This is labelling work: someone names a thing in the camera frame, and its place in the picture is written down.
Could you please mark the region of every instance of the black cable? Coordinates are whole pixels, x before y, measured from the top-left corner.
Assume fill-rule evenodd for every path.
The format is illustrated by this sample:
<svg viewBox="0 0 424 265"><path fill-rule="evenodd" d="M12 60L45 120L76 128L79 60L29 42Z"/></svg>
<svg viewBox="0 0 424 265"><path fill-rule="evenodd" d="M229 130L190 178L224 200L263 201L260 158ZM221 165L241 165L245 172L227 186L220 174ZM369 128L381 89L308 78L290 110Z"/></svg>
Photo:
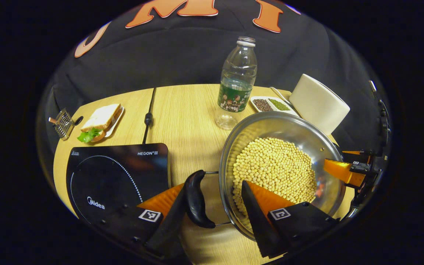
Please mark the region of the black cable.
<svg viewBox="0 0 424 265"><path fill-rule="evenodd" d="M150 101L150 108L148 109L148 113L145 114L145 134L143 135L143 142L142 144L146 143L146 135L148 134L148 127L150 127L150 124L153 121L153 114L152 114L152 106L153 106L153 98L155 97L155 91L156 91L156 87L153 88L153 93L152 93L152 99Z"/></svg>

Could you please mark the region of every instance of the small plate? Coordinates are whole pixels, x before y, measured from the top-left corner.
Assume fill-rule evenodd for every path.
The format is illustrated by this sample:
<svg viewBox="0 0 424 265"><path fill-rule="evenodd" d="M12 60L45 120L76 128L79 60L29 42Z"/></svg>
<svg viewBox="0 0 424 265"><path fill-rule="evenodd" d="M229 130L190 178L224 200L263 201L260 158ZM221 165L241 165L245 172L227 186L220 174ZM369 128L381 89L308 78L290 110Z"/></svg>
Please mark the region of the small plate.
<svg viewBox="0 0 424 265"><path fill-rule="evenodd" d="M117 123L119 122L119 119L122 117L123 111L124 111L124 108L123 108L123 106L121 106L121 114L116 119L116 121L113 121L114 124L111 126L111 128L109 129L109 131L106 131L106 136L104 136L105 138L111 136L112 131L116 127Z"/></svg>
<svg viewBox="0 0 424 265"><path fill-rule="evenodd" d="M292 114L292 115L294 115L294 116L297 116L297 117L299 117L299 115L295 112L295 111L293 111L293 109L291 109L291 107L289 107L289 105L288 104L286 104L282 99L280 99L280 98L275 98L275 97L251 97L250 98L250 101L251 101L251 104L253 105L253 107L254 107L254 109L256 109L258 112L262 112L261 110L259 110L258 109L258 107L256 107L256 105L254 104L254 102L253 102L253 100L255 100L255 99L264 99L270 106L271 106L271 109L273 110L273 111L279 111L279 112L285 112L285 113L289 113L289 114ZM282 104L284 104L284 106L286 106L289 110L279 110L276 106L274 106L274 104L272 104L272 102L271 101L269 101L269 99L274 99L274 100L276 100L276 101L278 101L278 102L281 102Z"/></svg>

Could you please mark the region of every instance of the bread slice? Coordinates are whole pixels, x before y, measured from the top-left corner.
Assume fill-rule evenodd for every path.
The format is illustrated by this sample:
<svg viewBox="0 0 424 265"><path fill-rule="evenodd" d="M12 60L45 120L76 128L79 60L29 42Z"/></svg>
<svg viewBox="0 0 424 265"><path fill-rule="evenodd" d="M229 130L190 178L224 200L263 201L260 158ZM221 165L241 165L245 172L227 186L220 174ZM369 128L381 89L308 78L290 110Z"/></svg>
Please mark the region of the bread slice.
<svg viewBox="0 0 424 265"><path fill-rule="evenodd" d="M96 109L89 120L81 127L81 131L90 131L92 128L105 130L111 125L114 117L121 111L121 104L111 104Z"/></svg>

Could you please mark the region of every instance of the midea logo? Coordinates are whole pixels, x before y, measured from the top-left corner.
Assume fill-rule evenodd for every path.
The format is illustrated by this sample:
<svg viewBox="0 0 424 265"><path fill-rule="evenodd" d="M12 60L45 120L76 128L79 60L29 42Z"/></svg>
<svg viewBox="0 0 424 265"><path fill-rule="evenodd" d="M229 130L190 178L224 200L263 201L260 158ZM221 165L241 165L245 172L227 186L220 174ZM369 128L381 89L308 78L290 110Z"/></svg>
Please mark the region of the midea logo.
<svg viewBox="0 0 424 265"><path fill-rule="evenodd" d="M99 207L99 208L101 208L101 209L106 209L106 208L104 208L104 205L102 205L101 203L98 203L98 202L96 202L96 201L94 201L91 197L89 197L88 196L88 203L89 204L91 204L91 205L94 205L94 206L96 206L96 207Z"/></svg>

